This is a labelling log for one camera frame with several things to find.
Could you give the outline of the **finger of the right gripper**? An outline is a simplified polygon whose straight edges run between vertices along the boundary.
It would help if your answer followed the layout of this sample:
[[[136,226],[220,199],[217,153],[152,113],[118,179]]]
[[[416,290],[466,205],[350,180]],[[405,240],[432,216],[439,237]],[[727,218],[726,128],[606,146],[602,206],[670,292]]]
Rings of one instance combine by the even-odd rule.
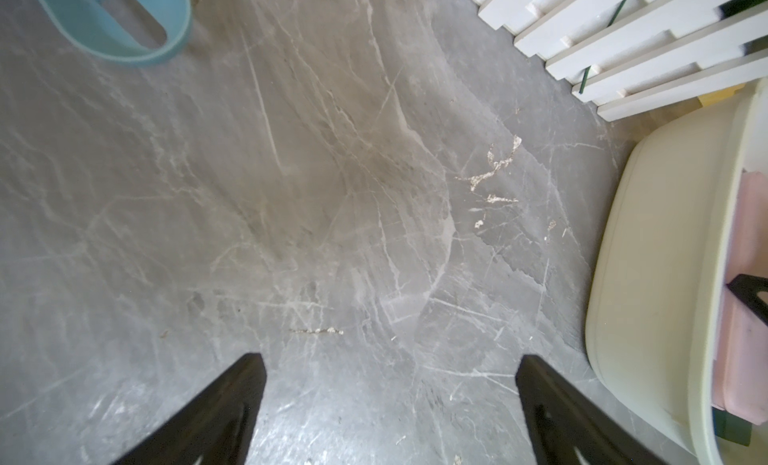
[[[767,286],[766,277],[748,274],[739,274],[727,284],[730,292],[765,325],[768,325],[768,308],[760,294],[767,291]]]

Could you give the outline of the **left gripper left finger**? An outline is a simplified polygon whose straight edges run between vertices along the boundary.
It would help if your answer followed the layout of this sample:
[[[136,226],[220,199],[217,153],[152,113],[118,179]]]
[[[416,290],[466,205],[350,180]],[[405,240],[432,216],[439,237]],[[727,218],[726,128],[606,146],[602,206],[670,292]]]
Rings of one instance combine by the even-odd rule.
[[[246,353],[118,464],[243,464],[267,382],[262,356]]]

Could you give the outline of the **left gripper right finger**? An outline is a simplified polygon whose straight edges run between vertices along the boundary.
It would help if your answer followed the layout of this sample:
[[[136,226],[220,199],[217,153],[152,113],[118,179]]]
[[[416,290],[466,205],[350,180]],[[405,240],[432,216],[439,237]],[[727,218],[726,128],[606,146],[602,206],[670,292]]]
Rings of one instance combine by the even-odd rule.
[[[515,375],[538,464],[661,464],[538,355],[525,355]]]

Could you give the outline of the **pink pencil case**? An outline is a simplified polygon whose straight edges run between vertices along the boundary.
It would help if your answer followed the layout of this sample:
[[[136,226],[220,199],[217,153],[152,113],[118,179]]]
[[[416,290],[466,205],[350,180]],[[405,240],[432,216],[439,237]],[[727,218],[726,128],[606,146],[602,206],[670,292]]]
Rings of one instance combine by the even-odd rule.
[[[741,175],[724,282],[767,275],[767,177]],[[712,403],[754,425],[767,421],[767,325],[728,288],[721,296]]]

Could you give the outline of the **white plastic storage box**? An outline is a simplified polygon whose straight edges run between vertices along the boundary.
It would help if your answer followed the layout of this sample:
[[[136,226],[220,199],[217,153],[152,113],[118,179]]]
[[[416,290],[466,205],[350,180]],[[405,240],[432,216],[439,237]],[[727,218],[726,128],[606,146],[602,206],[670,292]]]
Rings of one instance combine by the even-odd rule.
[[[712,392],[728,248],[747,172],[767,170],[767,84],[659,128],[631,152],[600,247],[589,363],[629,410],[701,464],[763,464],[714,431]]]

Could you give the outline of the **green pencil case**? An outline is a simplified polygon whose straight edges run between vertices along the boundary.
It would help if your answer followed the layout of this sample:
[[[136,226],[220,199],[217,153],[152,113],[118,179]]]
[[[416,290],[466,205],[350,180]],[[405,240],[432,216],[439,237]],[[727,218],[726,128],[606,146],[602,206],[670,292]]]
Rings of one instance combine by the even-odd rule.
[[[716,437],[745,447],[750,445],[752,423],[715,407],[712,417]]]

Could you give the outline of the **flowers in white fence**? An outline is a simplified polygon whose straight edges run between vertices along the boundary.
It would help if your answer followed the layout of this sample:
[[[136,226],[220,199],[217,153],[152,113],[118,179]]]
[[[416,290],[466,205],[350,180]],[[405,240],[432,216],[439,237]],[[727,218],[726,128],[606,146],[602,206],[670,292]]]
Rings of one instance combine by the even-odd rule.
[[[767,75],[767,0],[472,0],[612,122]]]

